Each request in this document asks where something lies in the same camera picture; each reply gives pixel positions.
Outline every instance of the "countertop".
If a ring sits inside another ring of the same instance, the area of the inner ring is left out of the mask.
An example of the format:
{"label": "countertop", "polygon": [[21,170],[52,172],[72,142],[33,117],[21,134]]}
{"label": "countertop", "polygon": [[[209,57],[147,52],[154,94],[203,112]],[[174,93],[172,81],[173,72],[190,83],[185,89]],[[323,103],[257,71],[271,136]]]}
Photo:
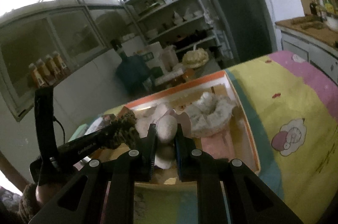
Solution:
{"label": "countertop", "polygon": [[282,31],[303,38],[338,57],[338,48],[336,48],[336,41],[338,42],[338,33],[330,30],[325,25],[322,29],[302,29],[300,27],[301,24],[293,25],[291,21],[291,19],[279,21],[276,22],[276,25]]}

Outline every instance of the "cartoon print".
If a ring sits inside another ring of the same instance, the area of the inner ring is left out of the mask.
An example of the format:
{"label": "cartoon print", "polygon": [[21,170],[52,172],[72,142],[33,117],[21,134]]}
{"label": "cartoon print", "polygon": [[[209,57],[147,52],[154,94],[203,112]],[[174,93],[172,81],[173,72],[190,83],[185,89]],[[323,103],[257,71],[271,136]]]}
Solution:
{"label": "cartoon print", "polygon": [[271,146],[281,152],[281,155],[288,156],[304,144],[306,126],[304,118],[291,120],[283,125],[279,132],[273,137]]}

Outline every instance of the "bed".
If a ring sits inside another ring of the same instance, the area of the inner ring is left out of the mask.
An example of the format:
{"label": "bed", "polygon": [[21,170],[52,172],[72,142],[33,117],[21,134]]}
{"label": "bed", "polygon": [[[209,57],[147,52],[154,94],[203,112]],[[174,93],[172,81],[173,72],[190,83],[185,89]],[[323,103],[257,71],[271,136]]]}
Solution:
{"label": "bed", "polygon": [[[256,173],[304,223],[316,223],[338,189],[337,85],[289,51],[224,72],[250,126]],[[145,105],[149,97],[126,106]],[[194,187],[141,186],[136,194],[135,223],[197,223]]]}

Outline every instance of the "red spot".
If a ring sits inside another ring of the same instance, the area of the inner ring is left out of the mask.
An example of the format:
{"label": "red spot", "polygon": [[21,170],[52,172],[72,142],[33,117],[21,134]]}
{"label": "red spot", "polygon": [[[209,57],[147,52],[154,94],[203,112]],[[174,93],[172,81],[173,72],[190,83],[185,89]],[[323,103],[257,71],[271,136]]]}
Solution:
{"label": "red spot", "polygon": [[276,98],[276,97],[279,97],[281,94],[280,93],[276,93],[273,95],[273,99]]}

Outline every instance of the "wooden countertop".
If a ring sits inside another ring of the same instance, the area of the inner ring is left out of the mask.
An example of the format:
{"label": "wooden countertop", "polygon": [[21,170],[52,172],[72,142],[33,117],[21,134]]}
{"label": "wooden countertop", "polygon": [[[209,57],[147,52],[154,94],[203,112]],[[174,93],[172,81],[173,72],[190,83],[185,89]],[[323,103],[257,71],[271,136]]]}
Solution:
{"label": "wooden countertop", "polygon": [[308,28],[304,30],[300,27],[301,23],[296,25],[292,24],[292,19],[276,22],[276,25],[308,35],[338,51],[336,47],[336,41],[338,42],[338,33],[330,30],[325,25],[322,29]]}

